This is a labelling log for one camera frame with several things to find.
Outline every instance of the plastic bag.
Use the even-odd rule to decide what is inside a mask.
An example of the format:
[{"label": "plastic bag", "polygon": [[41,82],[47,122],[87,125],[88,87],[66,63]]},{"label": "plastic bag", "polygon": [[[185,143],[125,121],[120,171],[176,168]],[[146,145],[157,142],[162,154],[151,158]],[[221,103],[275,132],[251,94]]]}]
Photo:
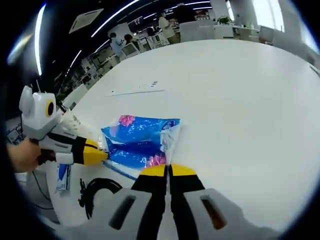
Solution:
[{"label": "plastic bag", "polygon": [[180,119],[122,115],[117,124],[102,129],[109,159],[123,166],[143,168],[170,164],[180,131]]}]

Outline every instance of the desk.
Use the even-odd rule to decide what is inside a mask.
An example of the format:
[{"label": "desk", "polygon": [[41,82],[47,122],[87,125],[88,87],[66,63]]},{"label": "desk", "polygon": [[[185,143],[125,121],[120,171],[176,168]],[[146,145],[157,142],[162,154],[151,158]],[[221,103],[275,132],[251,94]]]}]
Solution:
[{"label": "desk", "polygon": [[[105,89],[150,81],[161,82],[165,91],[104,97]],[[181,118],[172,162],[195,169],[206,188],[239,205],[252,223],[284,231],[308,203],[320,176],[319,93],[318,75],[289,52],[249,41],[204,40],[126,59],[88,91],[73,113],[96,128],[123,114]],[[87,221],[78,205],[79,178],[132,185],[107,168],[74,165],[70,194],[60,197],[54,194],[53,165],[47,164],[48,188],[65,226]]]}]

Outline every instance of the human hand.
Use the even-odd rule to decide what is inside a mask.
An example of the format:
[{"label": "human hand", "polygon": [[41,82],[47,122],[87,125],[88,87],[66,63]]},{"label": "human hand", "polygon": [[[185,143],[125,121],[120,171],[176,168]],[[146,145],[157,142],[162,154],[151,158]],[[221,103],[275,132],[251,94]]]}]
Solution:
[{"label": "human hand", "polygon": [[31,172],[38,166],[40,147],[26,137],[19,145],[7,145],[9,157],[16,173]]}]

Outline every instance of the potted plant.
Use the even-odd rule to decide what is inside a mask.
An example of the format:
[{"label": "potted plant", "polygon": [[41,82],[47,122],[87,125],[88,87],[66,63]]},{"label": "potted plant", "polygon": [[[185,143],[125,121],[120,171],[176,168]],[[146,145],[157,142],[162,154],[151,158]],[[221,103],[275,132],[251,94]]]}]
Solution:
[{"label": "potted plant", "polygon": [[231,22],[230,17],[228,16],[221,16],[218,18],[218,23],[223,24],[223,25],[228,25]]}]

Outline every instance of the ceiling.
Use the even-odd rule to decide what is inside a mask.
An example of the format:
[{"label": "ceiling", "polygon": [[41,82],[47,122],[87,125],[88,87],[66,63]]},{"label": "ceiling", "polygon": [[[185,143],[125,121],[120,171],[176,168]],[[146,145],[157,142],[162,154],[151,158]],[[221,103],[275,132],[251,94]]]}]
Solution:
[{"label": "ceiling", "polygon": [[[140,16],[145,17],[181,3],[181,0],[137,0],[137,2],[111,19],[94,37],[91,37],[110,16],[132,1],[133,0],[47,1],[43,13],[39,41],[42,77],[46,81],[51,82],[61,72],[65,73],[75,56],[81,50],[73,67],[79,64],[81,59],[92,54],[108,39],[108,31],[117,24],[131,22]],[[201,0],[185,0],[183,2],[187,4],[201,2]],[[27,27],[29,30],[31,29],[31,31],[35,29],[37,14],[44,3],[39,0],[29,1],[29,3],[28,9],[21,11],[23,23],[26,24],[25,26],[21,25],[15,28],[16,36]],[[197,8],[208,6],[210,6],[210,3],[207,2],[196,5]],[[103,11],[91,24],[69,34],[78,15],[97,9],[103,9]],[[34,38],[31,38],[31,49],[34,48],[33,44]]]}]

